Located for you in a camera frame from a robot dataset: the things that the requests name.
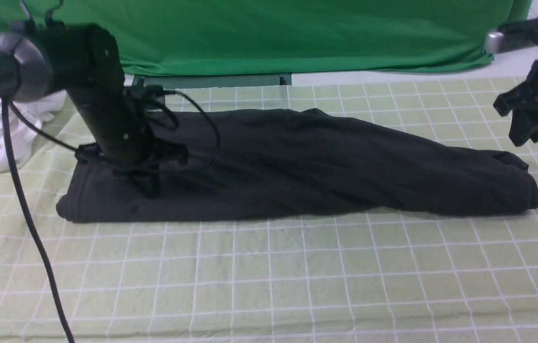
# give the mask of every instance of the silver component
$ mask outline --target silver component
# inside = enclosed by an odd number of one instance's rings
[[[499,54],[504,50],[505,36],[502,32],[493,30],[485,38],[485,51],[489,54]]]

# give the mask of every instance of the grid mat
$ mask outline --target grid mat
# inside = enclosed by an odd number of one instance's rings
[[[208,111],[318,107],[445,145],[514,148],[491,104],[511,78],[188,90]],[[193,111],[178,98],[173,110]],[[71,103],[45,126],[90,134]],[[23,188],[73,332],[85,341],[538,343],[538,209],[452,219],[385,208],[260,222],[72,224],[75,159],[42,139]],[[0,175],[0,341],[64,341],[46,274]]]

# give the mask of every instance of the white cloth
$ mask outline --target white cloth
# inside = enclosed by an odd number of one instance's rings
[[[60,91],[53,95],[46,96],[34,102],[15,102],[15,106],[23,116],[36,128],[42,128],[42,124],[53,119],[51,111],[59,111],[63,108],[66,99],[66,92]],[[9,111],[10,132],[12,137],[12,150],[17,161],[17,167],[22,167],[31,158],[31,143],[36,137],[36,133],[30,130]],[[1,100],[0,100],[0,173],[8,170],[8,161],[4,149],[4,135],[1,125]]]

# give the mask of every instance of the green screen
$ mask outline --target green screen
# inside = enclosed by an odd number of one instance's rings
[[[39,21],[57,0],[27,0]],[[96,22],[126,72],[210,76],[397,70],[491,63],[485,35],[524,20],[531,0],[65,0],[55,18]],[[23,18],[0,0],[0,31]]]

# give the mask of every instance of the folded black garment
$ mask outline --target folded black garment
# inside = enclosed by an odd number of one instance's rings
[[[199,113],[156,135],[185,143],[190,168],[214,151]],[[71,222],[268,219],[376,206],[449,216],[511,215],[538,206],[528,165],[510,152],[454,148],[317,109],[209,114],[222,136],[204,171],[162,176],[145,198],[100,165],[77,165],[57,213]]]

